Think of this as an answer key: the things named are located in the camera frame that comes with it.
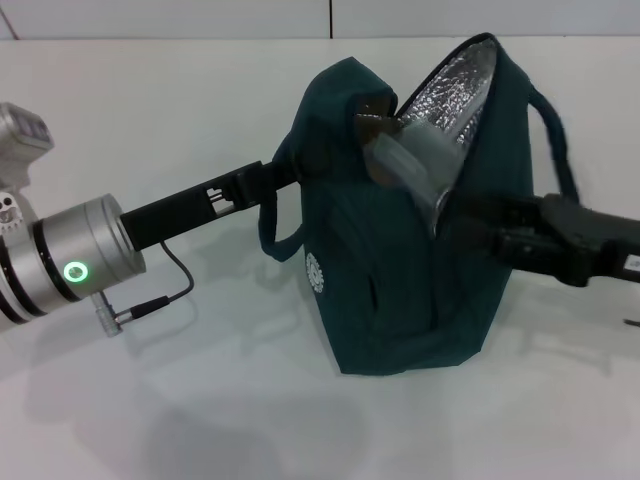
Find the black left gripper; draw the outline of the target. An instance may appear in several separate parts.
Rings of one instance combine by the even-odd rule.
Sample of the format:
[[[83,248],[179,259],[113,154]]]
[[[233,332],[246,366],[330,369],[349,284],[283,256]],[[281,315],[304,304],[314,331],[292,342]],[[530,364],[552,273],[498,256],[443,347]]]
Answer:
[[[180,191],[121,215],[120,220],[135,251],[213,222],[272,198],[293,183],[317,173],[301,160],[254,164]]]

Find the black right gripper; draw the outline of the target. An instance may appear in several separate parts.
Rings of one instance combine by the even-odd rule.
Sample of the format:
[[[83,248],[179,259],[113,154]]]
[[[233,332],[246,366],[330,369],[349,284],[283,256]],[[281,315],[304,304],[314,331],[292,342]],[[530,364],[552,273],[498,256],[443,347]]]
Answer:
[[[593,277],[639,281],[639,222],[597,212],[559,194],[542,199],[454,192],[449,199],[449,229],[466,224],[549,228],[562,246],[555,277],[566,285],[582,288]],[[492,255],[516,270],[550,274],[553,242],[532,233],[499,229]]]

